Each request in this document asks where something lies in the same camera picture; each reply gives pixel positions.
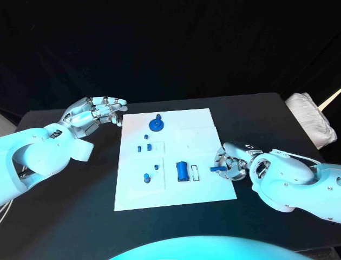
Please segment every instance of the black backdrop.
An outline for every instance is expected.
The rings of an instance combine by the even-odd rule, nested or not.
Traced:
[[[315,78],[335,60],[341,2],[0,1],[0,111],[14,121],[85,96],[308,91],[321,102],[341,79]]]

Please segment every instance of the white fabric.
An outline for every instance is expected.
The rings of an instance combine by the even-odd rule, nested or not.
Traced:
[[[317,148],[337,141],[337,133],[308,93],[295,93],[285,101],[302,129],[305,130]]]

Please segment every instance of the white robotic arm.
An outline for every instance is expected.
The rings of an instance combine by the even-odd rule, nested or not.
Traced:
[[[296,158],[311,162],[311,166]],[[273,149],[263,153],[249,144],[227,142],[216,156],[219,175],[240,180],[250,173],[252,189],[265,203],[282,212],[295,208],[341,223],[341,165]]]
[[[102,123],[122,125],[115,112],[127,111],[125,105],[114,97],[84,98],[66,109],[59,123],[0,138],[0,206],[59,173],[71,158],[88,161],[94,144],[79,138]],[[25,172],[17,173],[13,161],[27,168]]]

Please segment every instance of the blue object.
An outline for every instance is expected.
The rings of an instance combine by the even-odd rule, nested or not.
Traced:
[[[177,163],[177,170],[179,170],[179,181],[189,181],[189,171],[187,171],[187,163],[184,161],[180,161]]]
[[[150,183],[151,182],[151,177],[148,174],[144,175],[144,182],[145,183]]]
[[[150,122],[150,129],[158,132],[164,129],[164,122],[161,120],[161,115],[157,115],[155,119]]]
[[[227,171],[227,168],[225,166],[220,167],[210,167],[210,171],[216,172],[217,170]]]
[[[147,244],[112,258],[112,260],[131,259],[311,260],[279,246],[246,238],[223,236],[173,238]]]

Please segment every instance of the white paper sheet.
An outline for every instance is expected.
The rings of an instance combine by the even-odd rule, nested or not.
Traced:
[[[157,114],[163,117],[164,129],[153,132],[150,122]],[[219,148],[209,109],[124,115],[115,211],[236,199],[232,181],[209,170]],[[179,182],[180,161],[189,166],[187,182]],[[197,165],[200,181],[193,180],[191,165]],[[151,176],[148,184],[145,173]]]

